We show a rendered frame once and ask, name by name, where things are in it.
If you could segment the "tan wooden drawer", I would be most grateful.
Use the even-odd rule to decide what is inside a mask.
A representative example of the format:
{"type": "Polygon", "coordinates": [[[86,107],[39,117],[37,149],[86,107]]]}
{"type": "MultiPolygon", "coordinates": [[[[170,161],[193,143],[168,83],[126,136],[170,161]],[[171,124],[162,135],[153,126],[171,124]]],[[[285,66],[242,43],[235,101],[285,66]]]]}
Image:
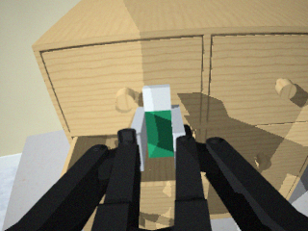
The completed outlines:
{"type": "Polygon", "coordinates": [[[199,125],[201,35],[100,42],[41,55],[71,133],[131,128],[143,107],[142,87],[164,84],[183,124],[199,125]]]}
{"type": "MultiPolygon", "coordinates": [[[[297,176],[289,176],[266,180],[268,180],[286,198],[296,178],[297,176]]],[[[210,218],[231,216],[212,185],[209,185],[207,201],[210,218]]]]}
{"type": "Polygon", "coordinates": [[[308,121],[208,128],[205,141],[211,137],[225,139],[264,177],[299,173],[308,156],[308,121]]]}
{"type": "MultiPolygon", "coordinates": [[[[92,146],[97,144],[107,145],[108,150],[117,148],[117,134],[74,137],[61,177],[92,146]]],[[[201,177],[204,196],[207,199],[209,181],[206,172],[201,172],[201,177]]],[[[174,157],[148,158],[146,146],[145,167],[141,172],[139,228],[156,230],[174,225],[175,181],[172,180],[175,180],[174,157]]]]}
{"type": "Polygon", "coordinates": [[[308,33],[211,34],[207,123],[308,117],[308,33]]]}

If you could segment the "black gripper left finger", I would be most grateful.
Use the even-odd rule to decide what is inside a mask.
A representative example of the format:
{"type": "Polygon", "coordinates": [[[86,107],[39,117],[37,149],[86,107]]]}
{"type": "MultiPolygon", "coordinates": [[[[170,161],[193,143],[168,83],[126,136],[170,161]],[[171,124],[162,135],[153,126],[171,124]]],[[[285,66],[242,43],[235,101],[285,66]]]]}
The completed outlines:
{"type": "Polygon", "coordinates": [[[139,228],[147,146],[144,107],[137,107],[131,128],[117,131],[117,138],[114,149],[108,150],[105,144],[92,146],[5,231],[82,231],[96,207],[90,231],[139,228]],[[104,202],[99,203],[104,195],[104,202]]]}

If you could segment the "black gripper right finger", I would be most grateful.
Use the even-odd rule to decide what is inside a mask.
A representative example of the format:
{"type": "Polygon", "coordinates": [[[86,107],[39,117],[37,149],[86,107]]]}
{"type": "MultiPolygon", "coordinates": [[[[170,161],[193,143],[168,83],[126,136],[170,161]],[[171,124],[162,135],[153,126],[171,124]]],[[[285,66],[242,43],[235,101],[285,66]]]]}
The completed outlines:
{"type": "Polygon", "coordinates": [[[308,217],[225,139],[214,137],[206,143],[195,143],[191,127],[183,124],[179,105],[171,105],[171,120],[175,164],[174,231],[212,231],[201,172],[206,172],[241,231],[308,231],[308,217]]]}

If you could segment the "small tan wooden chest of drawers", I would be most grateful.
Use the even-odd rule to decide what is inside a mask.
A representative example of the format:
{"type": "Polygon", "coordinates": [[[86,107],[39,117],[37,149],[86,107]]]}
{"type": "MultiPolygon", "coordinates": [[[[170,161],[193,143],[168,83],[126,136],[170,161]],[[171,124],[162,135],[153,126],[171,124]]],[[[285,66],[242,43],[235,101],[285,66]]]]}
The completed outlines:
{"type": "Polygon", "coordinates": [[[39,70],[71,145],[78,136],[114,135],[119,130],[71,133],[42,52],[48,49],[175,36],[202,36],[199,129],[308,121],[308,117],[207,123],[211,34],[308,33],[308,0],[81,0],[33,45],[39,70]]]}

